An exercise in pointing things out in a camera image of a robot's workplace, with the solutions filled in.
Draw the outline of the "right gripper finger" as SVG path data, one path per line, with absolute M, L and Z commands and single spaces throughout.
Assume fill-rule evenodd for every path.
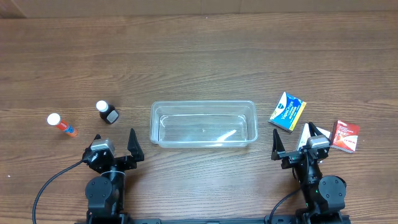
M 308 123 L 308 129 L 311 137 L 323 135 L 323 133 L 312 122 Z
M 273 130 L 272 153 L 284 153 L 285 148 L 276 129 Z

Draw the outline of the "white blue Hansaplast box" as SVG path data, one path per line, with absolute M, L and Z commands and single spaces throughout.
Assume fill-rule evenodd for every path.
M 323 135 L 325 135 L 326 137 L 330 138 L 330 135 L 331 135 L 331 132 L 330 132 L 330 131 L 327 131 L 327 130 L 322 129 L 322 128 L 319 128 L 319 127 L 317 127 L 317 129 L 318 129 Z M 298 144 L 297 144 L 297 150 L 298 150 L 298 151 L 300 150 L 300 148 L 301 148 L 302 146 L 306 145 L 307 140 L 308 140 L 308 138 L 310 138 L 310 137 L 311 137 L 311 135 L 310 135 L 309 125 L 308 125 L 308 123 L 305 123 L 304 126 L 303 126 L 303 129 L 302 129 L 302 132 L 301 132 L 300 139 L 299 139 Z

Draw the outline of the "dark bottle white cap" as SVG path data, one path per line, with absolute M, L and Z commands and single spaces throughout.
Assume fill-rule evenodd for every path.
M 104 100 L 99 100 L 96 103 L 96 109 L 99 111 L 100 118 L 107 124 L 113 124 L 119 118 L 116 108 Z

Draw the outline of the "red orange small box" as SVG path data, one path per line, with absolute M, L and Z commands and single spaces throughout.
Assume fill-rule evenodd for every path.
M 348 153 L 354 153 L 358 142 L 360 127 L 343 120 L 337 120 L 331 133 L 331 147 Z

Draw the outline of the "blue yellow VapoDrops box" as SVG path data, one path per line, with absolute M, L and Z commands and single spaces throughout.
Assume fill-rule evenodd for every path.
M 269 122 L 291 133 L 306 105 L 305 101 L 283 92 Z

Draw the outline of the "orange tube white cap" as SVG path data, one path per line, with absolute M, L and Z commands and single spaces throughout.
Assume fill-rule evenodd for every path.
M 48 115 L 47 123 L 51 126 L 57 127 L 59 130 L 71 137 L 76 137 L 78 135 L 78 130 L 64 121 L 58 113 Z

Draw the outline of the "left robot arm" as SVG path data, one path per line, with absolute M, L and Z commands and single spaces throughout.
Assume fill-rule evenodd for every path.
M 99 176 L 91 179 L 85 188 L 88 199 L 87 223 L 132 223 L 132 218 L 124 212 L 124 190 L 126 171 L 137 168 L 144 160 L 144 153 L 138 143 L 135 130 L 130 130 L 127 149 L 128 156 L 116 157 L 111 140 L 98 134 L 82 156 L 83 162 Z

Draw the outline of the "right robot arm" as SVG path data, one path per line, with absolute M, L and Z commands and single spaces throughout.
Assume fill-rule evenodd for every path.
M 345 208 L 346 182 L 338 176 L 324 176 L 318 163 L 328 157 L 331 141 L 312 123 L 308 123 L 310 137 L 298 151 L 287 152 L 276 129 L 273 130 L 271 159 L 282 161 L 281 168 L 292 169 L 299 188 L 281 199 L 264 219 L 265 223 L 350 223 L 342 215 Z M 303 193 L 306 207 L 293 215 L 276 215 L 277 208 L 296 193 Z

